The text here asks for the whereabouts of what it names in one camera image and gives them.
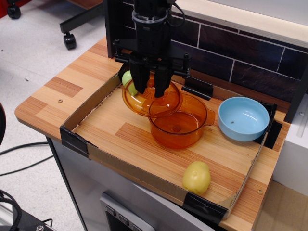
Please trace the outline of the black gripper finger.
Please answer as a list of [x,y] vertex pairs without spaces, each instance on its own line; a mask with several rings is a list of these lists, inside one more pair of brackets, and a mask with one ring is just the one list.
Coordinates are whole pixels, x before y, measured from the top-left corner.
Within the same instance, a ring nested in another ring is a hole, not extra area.
[[173,71],[168,66],[158,66],[154,71],[155,97],[164,96],[165,90],[169,87]]
[[147,66],[148,58],[131,56],[129,60],[130,73],[136,90],[144,94],[149,80],[150,69]]

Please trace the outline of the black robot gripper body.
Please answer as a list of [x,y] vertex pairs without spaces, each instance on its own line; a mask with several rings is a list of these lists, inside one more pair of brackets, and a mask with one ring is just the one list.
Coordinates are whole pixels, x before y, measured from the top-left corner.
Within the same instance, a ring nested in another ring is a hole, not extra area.
[[115,39],[115,59],[121,63],[129,63],[136,59],[138,64],[152,70],[161,66],[167,67],[172,74],[186,77],[190,73],[191,56],[177,50],[171,44],[170,11],[146,16],[144,12],[132,12],[136,37],[132,39]]

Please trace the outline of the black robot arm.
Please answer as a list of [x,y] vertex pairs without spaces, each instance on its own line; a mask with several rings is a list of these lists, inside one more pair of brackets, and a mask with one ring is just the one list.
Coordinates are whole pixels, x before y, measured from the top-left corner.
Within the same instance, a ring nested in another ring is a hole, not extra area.
[[190,73],[189,53],[171,43],[171,8],[174,0],[136,0],[132,11],[136,37],[115,39],[115,59],[128,64],[136,90],[143,94],[154,73],[155,97],[160,98],[169,87],[174,74]]

